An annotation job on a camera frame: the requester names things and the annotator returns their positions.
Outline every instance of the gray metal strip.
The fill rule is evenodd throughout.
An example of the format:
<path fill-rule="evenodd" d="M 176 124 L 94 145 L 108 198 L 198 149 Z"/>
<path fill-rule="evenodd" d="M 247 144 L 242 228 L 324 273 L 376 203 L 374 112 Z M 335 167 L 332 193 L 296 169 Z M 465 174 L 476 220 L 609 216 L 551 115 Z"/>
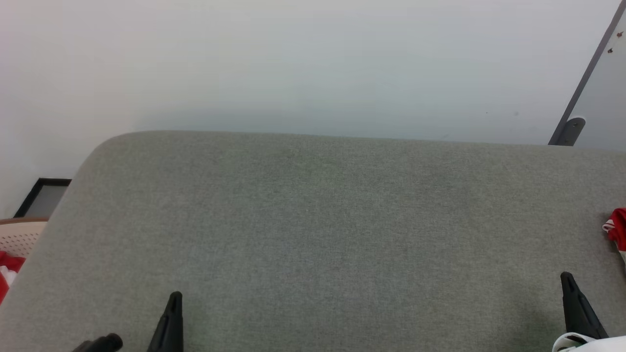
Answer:
<path fill-rule="evenodd" d="M 622 18 L 624 9 L 626 9 L 626 0 L 622 0 L 620 5 L 617 7 L 617 11 L 615 12 L 615 15 L 613 16 L 613 20 L 611 20 L 611 23 L 609 24 L 607 31 L 604 33 L 604 36 L 602 37 L 602 40 L 600 41 L 600 44 L 598 44 L 598 48 L 595 50 L 595 53 L 593 54 L 593 57 L 591 58 L 591 62 L 589 62 L 589 65 L 587 66 L 587 69 L 585 70 L 583 77 L 580 79 L 580 82 L 578 86 L 576 87 L 576 90 L 574 91 L 574 95 L 572 96 L 570 103 L 565 108 L 565 112 L 563 113 L 563 116 L 561 117 L 561 121 L 558 122 L 557 129 L 554 131 L 554 133 L 552 134 L 552 138 L 548 142 L 549 145 L 556 145 L 558 143 L 559 137 L 561 136 L 561 133 L 563 133 L 565 124 L 567 123 L 567 120 L 570 118 L 570 115 L 572 114 L 572 111 L 574 110 L 574 106 L 576 105 L 576 102 L 578 101 L 578 98 L 580 98 L 580 95 L 582 94 L 583 89 L 585 88 L 585 85 L 587 84 L 587 81 L 589 80 L 589 77 L 591 76 L 591 73 L 593 72 L 593 69 L 595 68 L 595 65 L 598 63 L 598 61 L 600 61 L 600 57 L 604 53 L 604 48 L 607 47 L 608 41 L 609 39 L 611 39 L 611 36 L 613 35 L 615 28 L 617 27 L 617 23 L 620 21 L 620 18 Z"/>

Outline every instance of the gray fabric surface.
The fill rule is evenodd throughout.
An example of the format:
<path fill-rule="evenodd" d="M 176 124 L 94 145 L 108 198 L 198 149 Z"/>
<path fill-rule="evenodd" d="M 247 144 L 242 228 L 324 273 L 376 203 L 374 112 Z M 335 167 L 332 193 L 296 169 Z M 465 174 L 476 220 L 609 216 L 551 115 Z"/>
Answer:
<path fill-rule="evenodd" d="M 601 230 L 626 154 L 147 132 L 81 167 L 0 306 L 3 351 L 116 332 L 145 351 L 183 293 L 186 350 L 549 351 L 574 274 L 609 335 L 626 279 Z"/>

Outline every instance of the white panel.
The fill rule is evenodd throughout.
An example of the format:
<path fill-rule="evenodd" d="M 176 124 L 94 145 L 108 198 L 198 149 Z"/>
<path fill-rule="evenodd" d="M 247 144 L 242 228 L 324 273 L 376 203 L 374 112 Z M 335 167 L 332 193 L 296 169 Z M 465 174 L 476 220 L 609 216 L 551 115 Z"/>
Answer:
<path fill-rule="evenodd" d="M 626 152 L 626 17 L 608 41 L 572 116 L 584 116 L 576 147 Z"/>
<path fill-rule="evenodd" d="M 165 128 L 546 144 L 618 3 L 5 0 L 0 113 L 45 177 Z"/>

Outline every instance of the black frame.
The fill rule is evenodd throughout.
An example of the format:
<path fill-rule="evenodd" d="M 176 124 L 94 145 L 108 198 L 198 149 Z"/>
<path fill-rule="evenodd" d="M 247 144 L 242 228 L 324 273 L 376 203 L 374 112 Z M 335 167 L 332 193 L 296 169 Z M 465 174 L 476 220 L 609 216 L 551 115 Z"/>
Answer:
<path fill-rule="evenodd" d="M 35 182 L 33 189 L 31 189 L 30 193 L 24 199 L 24 202 L 19 207 L 18 211 L 15 213 L 15 217 L 24 217 L 28 209 L 30 209 L 31 205 L 37 198 L 37 195 L 41 191 L 44 186 L 69 186 L 71 179 L 39 179 Z"/>

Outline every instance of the laundry basket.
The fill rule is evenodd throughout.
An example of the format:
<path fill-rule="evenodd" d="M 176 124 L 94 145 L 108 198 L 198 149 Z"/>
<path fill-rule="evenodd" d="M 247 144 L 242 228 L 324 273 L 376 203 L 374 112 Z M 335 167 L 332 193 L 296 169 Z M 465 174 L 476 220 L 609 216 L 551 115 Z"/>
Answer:
<path fill-rule="evenodd" d="M 28 257 L 48 223 L 48 218 L 19 217 L 0 220 L 0 251 L 13 257 Z"/>

